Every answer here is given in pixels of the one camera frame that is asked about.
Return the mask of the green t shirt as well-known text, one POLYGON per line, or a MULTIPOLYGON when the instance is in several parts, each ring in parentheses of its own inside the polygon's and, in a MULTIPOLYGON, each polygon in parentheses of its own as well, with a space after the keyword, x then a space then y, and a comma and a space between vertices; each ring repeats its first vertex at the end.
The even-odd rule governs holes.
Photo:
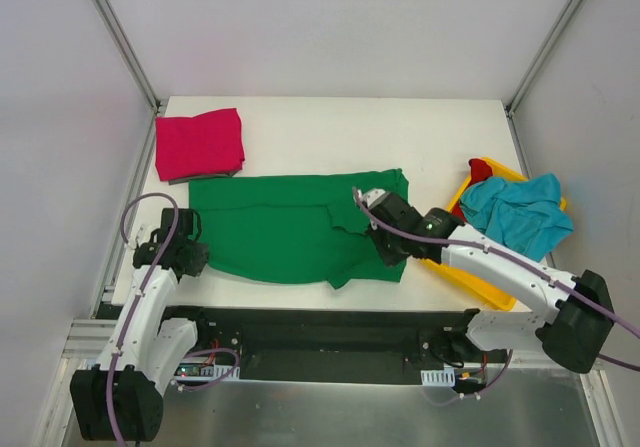
POLYGON ((352 190, 381 188, 407 198, 400 169, 334 175, 193 180, 189 206, 202 221, 211 268, 285 285, 351 280, 397 283, 405 266, 386 266, 366 236, 368 218, 352 190))

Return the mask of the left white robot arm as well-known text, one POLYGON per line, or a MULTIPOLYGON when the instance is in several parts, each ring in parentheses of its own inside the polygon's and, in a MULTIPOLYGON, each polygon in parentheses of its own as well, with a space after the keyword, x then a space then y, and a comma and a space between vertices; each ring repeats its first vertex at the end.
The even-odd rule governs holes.
POLYGON ((150 442, 159 432, 164 393, 180 361, 204 354, 210 330, 189 318, 164 319, 183 277, 208 263, 201 218, 166 208, 161 225, 135 247, 129 294, 95 364, 74 372, 70 393, 81 435, 89 441, 150 442))

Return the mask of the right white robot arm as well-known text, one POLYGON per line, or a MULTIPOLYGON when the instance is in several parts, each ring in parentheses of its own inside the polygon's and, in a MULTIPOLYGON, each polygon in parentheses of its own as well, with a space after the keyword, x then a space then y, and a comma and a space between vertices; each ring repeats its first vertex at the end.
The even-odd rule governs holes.
POLYGON ((369 219, 367 235, 388 266, 407 258, 429 260, 469 273, 527 307, 525 313, 470 311, 450 336, 452 354, 473 361, 484 351, 540 348, 574 373, 594 366, 614 325, 604 278, 590 270, 561 271, 489 239, 453 213, 432 208, 421 214, 396 193, 355 191, 369 219))

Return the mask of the yellow plastic tray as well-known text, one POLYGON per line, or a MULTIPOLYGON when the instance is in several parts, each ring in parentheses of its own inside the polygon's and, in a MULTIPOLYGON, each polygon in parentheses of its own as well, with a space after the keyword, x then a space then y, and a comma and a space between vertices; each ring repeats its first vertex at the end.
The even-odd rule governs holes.
MULTIPOLYGON (((492 167, 492 177, 503 178, 511 182, 528 181, 527 177, 489 157, 481 157, 481 159, 485 160, 492 167)), ((465 220, 465 217, 459 207, 459 200, 462 194, 470 187, 469 181, 470 175, 468 174, 446 207, 447 211, 453 213, 462 220, 465 220)), ((431 260, 422 260, 421 263, 437 276, 480 301, 484 306, 494 310, 511 311, 516 305, 515 297, 499 290, 497 287, 468 272, 436 264, 431 260)))

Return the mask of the red t shirt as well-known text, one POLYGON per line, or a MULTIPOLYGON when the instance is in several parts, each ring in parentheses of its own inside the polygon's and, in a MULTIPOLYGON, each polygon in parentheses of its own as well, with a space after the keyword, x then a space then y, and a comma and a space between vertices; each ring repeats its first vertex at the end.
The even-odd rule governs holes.
POLYGON ((484 182, 493 176, 492 167, 481 158, 472 158, 469 160, 468 164, 470 168, 470 186, 484 182))

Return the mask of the folded magenta t shirt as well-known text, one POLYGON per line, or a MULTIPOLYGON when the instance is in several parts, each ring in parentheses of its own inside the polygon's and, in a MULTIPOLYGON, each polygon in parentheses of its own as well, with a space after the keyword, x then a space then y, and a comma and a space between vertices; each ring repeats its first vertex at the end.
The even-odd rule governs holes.
POLYGON ((159 117, 155 130, 155 166, 161 181, 233 175, 243 167, 242 121, 236 108, 193 117, 159 117))

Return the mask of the teal t shirt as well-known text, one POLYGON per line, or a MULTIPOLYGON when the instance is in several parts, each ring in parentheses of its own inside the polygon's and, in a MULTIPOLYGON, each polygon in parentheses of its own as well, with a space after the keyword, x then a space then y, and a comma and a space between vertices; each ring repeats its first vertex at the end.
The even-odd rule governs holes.
POLYGON ((553 174, 528 181, 492 176, 468 187, 459 200, 469 224, 503 246, 542 260, 574 231, 560 208, 561 185, 553 174))

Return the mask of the left aluminium frame post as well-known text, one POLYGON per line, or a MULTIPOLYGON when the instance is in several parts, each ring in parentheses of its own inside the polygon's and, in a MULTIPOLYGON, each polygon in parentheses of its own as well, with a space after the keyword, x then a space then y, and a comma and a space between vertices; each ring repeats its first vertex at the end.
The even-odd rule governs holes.
POLYGON ((135 52, 110 0, 91 0, 104 26, 106 27, 117 51, 122 57, 128 71, 146 103, 154 113, 158 113, 162 105, 152 84, 144 71, 142 63, 135 52))

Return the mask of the aluminium frame post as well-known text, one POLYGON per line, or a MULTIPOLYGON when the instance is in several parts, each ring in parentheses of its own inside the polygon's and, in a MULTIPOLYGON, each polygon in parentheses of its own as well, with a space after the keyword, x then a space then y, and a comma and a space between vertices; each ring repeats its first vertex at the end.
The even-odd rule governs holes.
POLYGON ((122 57, 128 71, 146 103, 154 113, 158 113, 162 105, 152 84, 144 71, 142 63, 135 52, 110 0, 91 0, 104 26, 106 27, 117 51, 122 57))
POLYGON ((536 51, 529 67, 525 71, 514 94, 510 100, 505 103, 505 113, 508 118, 514 116, 525 100, 585 2, 586 0, 566 0, 564 3, 549 32, 536 51))

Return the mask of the right aluminium frame post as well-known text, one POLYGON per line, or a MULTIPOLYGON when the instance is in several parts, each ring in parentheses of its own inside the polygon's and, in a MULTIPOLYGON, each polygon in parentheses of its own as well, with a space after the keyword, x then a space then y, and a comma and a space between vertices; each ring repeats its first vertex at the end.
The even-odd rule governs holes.
POLYGON ((510 100, 505 103, 505 113, 508 118, 514 116, 525 100, 585 2, 586 0, 566 0, 564 3, 549 32, 536 51, 529 67, 525 71, 514 94, 510 100))

